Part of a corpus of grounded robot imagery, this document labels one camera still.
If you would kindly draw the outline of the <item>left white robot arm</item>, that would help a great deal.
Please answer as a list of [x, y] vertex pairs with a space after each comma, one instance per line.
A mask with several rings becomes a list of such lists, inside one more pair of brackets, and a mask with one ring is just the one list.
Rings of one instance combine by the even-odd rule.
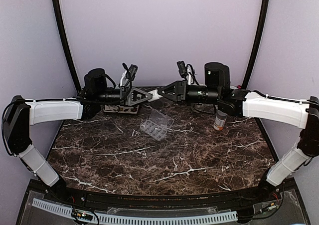
[[32, 125], [93, 118], [106, 105], [134, 107], [150, 101], [153, 94], [133, 86], [137, 66], [125, 67], [119, 85], [102, 68], [89, 71], [81, 94], [62, 99], [24, 99], [17, 95], [1, 116], [1, 135], [6, 152], [18, 157], [40, 180], [51, 188], [51, 195], [60, 203], [70, 199], [62, 178], [35, 148], [29, 135]]

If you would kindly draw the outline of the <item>clear plastic pill organizer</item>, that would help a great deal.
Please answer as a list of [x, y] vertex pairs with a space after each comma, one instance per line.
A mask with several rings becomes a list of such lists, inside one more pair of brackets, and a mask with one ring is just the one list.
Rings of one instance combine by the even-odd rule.
[[149, 118], [140, 124], [140, 129], [155, 140], [161, 141], [166, 137], [173, 123], [173, 118], [157, 110], [153, 110]]

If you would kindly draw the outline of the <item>small white pill bottle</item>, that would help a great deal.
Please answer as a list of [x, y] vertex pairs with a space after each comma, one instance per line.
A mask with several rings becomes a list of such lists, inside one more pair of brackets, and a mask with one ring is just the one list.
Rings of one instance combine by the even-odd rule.
[[156, 100], [159, 100], [160, 98], [162, 98], [162, 96], [158, 94], [157, 89], [149, 91], [149, 94], [152, 95], [152, 98], [149, 100], [149, 102], [156, 101]]

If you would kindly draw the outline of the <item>orange pill bottle grey cap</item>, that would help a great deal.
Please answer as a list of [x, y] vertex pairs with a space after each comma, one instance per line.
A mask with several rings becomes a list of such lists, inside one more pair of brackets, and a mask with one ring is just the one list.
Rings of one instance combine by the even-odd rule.
[[216, 131], [223, 130], [225, 122], [226, 122], [226, 119], [227, 119], [227, 114], [222, 112], [222, 111], [220, 111], [220, 110], [217, 110], [216, 116], [215, 116], [215, 120], [214, 120], [214, 124], [213, 124], [213, 128]]

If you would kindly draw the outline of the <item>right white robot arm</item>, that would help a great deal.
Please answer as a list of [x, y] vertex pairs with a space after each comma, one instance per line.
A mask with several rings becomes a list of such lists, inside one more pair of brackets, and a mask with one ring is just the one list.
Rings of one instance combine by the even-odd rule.
[[205, 84], [188, 84], [191, 76], [184, 62], [177, 63], [184, 79], [157, 89], [154, 93], [173, 102], [215, 104], [218, 110], [235, 117], [262, 118], [293, 125], [301, 129], [300, 139], [273, 165], [254, 197], [265, 202], [274, 193], [274, 188], [310, 158], [319, 154], [319, 100], [294, 100], [263, 94], [230, 86], [229, 67], [218, 62], [204, 66]]

